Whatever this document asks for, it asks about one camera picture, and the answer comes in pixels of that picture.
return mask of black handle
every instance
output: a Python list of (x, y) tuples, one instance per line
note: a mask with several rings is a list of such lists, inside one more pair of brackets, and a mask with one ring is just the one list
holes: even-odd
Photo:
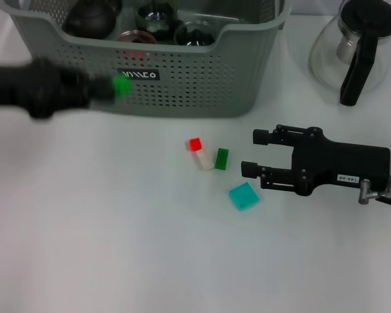
[(340, 89), (340, 103), (354, 106), (371, 72), (377, 54), (378, 37), (364, 32), (356, 45), (355, 55)]

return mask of black teapot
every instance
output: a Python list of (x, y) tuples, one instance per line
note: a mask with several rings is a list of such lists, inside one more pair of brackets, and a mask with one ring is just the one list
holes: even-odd
[(105, 39), (116, 26), (114, 0), (79, 0), (65, 23), (65, 31), (76, 37)]

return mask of teal block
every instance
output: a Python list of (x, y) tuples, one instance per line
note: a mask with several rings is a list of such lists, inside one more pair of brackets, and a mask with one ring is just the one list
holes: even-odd
[(259, 202), (259, 197), (249, 183), (244, 183), (243, 185), (230, 190), (229, 196), (239, 211), (249, 209)]

